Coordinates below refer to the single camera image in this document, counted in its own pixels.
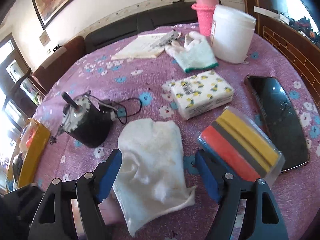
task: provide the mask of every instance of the white towel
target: white towel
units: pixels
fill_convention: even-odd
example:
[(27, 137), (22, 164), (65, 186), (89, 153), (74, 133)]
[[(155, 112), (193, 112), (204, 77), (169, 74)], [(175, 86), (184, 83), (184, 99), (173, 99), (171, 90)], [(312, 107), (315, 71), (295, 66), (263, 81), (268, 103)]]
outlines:
[(186, 188), (181, 134), (173, 121), (139, 119), (118, 139), (122, 165), (113, 189), (131, 236), (149, 221), (195, 203)]

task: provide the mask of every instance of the purple tablecloth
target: purple tablecloth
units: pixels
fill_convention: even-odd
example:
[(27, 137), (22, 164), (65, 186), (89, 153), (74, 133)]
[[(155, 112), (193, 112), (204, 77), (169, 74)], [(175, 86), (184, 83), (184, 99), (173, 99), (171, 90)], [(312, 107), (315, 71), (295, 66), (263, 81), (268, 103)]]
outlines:
[[(168, 32), (172, 27), (160, 27), (149, 33)], [(197, 25), (179, 25), (182, 37), (189, 31), (198, 30)], [(34, 117), (56, 133), (62, 120), (65, 105), (61, 92), (71, 97), (87, 90), (100, 98), (122, 101), (140, 97), (143, 107), (139, 114), (129, 117), (129, 121), (152, 118), (155, 121), (173, 120), (180, 128), (185, 157), (185, 179), (187, 187), (198, 185), (196, 204), (178, 212), (162, 216), (146, 224), (136, 234), (137, 239), (175, 238), (178, 240), (204, 239), (218, 205), (209, 198), (199, 175), (193, 175), (190, 168), (192, 155), (199, 148), (196, 138), (215, 120), (223, 110), (219, 107), (205, 114), (182, 120), (171, 98), (167, 97), (166, 82), (190, 76), (166, 53), (157, 59), (133, 59), (111, 61), (111, 56), (133, 41), (135, 37), (115, 42), (78, 60), (54, 85)], [(287, 94), (303, 126), (308, 143), (310, 162), (301, 168), (282, 174), (273, 185), (272, 192), (284, 217), (291, 240), (299, 239), (305, 232), (320, 207), (320, 118), (313, 100), (300, 76), (290, 63), (268, 42), (254, 35), (248, 58), (239, 65), (219, 61), (216, 72), (235, 89), (233, 101), (229, 104), (261, 125), (254, 99), (244, 84), (246, 75), (276, 77)], [(128, 112), (136, 110), (136, 104), (126, 104)], [(117, 120), (106, 141), (97, 149), (81, 145), (67, 134), (58, 137), (58, 142), (48, 144), (38, 166), (35, 181), (46, 189), (53, 178), (77, 179), (87, 171), (92, 171), (107, 159), (113, 148), (117, 148), (117, 138), (123, 129)], [(237, 235), (243, 213), (237, 216), (234, 233)], [(131, 239), (126, 225), (117, 225), (114, 239)]]

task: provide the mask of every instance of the lemon print tissue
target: lemon print tissue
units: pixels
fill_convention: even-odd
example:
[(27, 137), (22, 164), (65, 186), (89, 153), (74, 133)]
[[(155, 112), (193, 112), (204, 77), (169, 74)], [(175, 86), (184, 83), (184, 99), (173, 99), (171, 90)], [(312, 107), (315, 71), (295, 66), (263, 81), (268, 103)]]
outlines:
[(172, 97), (185, 120), (229, 103), (233, 92), (224, 78), (211, 70), (171, 84)]

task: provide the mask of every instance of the brown chair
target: brown chair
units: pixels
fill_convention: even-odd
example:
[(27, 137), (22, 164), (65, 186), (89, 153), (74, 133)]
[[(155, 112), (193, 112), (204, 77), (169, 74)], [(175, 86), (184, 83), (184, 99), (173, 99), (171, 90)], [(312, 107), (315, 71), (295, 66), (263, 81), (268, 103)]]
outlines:
[(84, 38), (75, 37), (50, 55), (32, 74), (32, 77), (48, 93), (55, 82), (85, 54)]

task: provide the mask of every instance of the white bucket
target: white bucket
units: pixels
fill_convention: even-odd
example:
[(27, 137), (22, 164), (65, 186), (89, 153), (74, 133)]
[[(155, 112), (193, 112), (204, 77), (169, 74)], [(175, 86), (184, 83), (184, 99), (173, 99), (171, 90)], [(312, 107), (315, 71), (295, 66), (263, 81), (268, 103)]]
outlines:
[(227, 62), (244, 62), (255, 30), (256, 18), (237, 9), (217, 5), (213, 14), (212, 48)]

